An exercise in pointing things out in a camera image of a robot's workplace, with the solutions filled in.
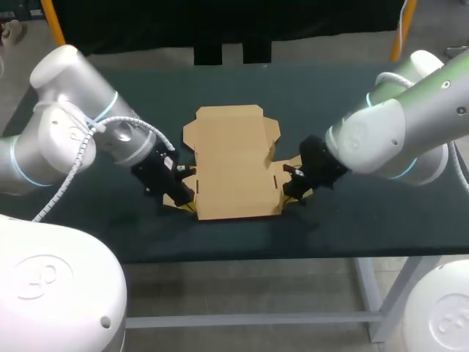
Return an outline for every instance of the cardboard box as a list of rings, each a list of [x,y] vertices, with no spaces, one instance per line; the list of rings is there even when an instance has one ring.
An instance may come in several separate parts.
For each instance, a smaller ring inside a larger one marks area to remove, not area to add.
[[[185,183],[196,193],[199,220],[281,214],[282,186],[291,179],[283,165],[301,161],[273,162],[280,128],[260,107],[200,108],[183,136],[196,156],[197,173]],[[163,204],[174,206],[167,196]]]

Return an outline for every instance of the metal table frame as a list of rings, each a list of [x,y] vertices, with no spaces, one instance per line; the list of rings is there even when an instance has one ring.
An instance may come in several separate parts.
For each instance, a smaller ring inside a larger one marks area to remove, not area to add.
[[[372,342],[385,342],[394,332],[404,312],[405,302],[416,283],[431,271],[441,256],[409,257],[388,295],[382,300],[371,258],[355,258],[365,311],[295,312],[238,315],[188,315],[174,317],[127,318],[126,329],[187,326],[228,326],[297,323],[368,323]]]

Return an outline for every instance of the table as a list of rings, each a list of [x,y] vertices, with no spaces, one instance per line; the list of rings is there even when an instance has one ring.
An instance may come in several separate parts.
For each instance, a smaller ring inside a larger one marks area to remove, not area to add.
[[[182,126],[200,106],[258,104],[280,123],[276,158],[298,153],[310,133],[327,128],[363,98],[389,65],[195,67],[174,72],[102,70],[146,121],[182,147]],[[6,134],[21,131],[35,94],[27,92]],[[55,187],[16,198],[0,196],[0,213],[32,219]],[[285,313],[201,317],[129,318],[128,328],[247,323],[370,322],[373,342],[385,341],[398,323],[413,285],[444,254],[469,253],[467,194],[452,166],[435,182],[411,187],[347,175],[335,191],[320,189],[307,206],[280,217],[197,222],[186,212],[157,209],[128,169],[102,153],[79,175],[47,222],[93,234],[122,263],[356,257],[365,312]],[[368,257],[413,256],[383,304]]]

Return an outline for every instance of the dark green table surface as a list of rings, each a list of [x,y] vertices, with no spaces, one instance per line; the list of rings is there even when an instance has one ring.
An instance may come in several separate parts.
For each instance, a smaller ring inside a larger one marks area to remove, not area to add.
[[[200,106],[258,104],[265,116],[280,122],[276,158],[281,160],[297,154],[308,134],[323,135],[386,68],[254,65],[102,72],[176,145],[182,146],[182,127]],[[35,101],[29,91],[5,134],[21,131]],[[193,156],[183,150],[182,158],[189,162]],[[55,190],[1,195],[0,213],[32,219]],[[320,189],[306,207],[292,206],[279,217],[199,222],[177,210],[157,213],[130,171],[101,153],[45,221],[96,236],[122,263],[141,263],[464,254],[469,253],[468,214],[469,198],[449,164],[428,186],[347,175],[335,191]]]

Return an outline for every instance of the logo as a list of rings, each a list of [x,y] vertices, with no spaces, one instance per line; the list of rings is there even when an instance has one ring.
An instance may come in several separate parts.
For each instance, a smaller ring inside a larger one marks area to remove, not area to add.
[[[19,299],[38,299],[51,293],[66,294],[73,283],[72,268],[62,258],[41,254],[15,266],[15,292]]]
[[[449,350],[469,348],[469,297],[455,293],[439,300],[432,312],[430,331]]]

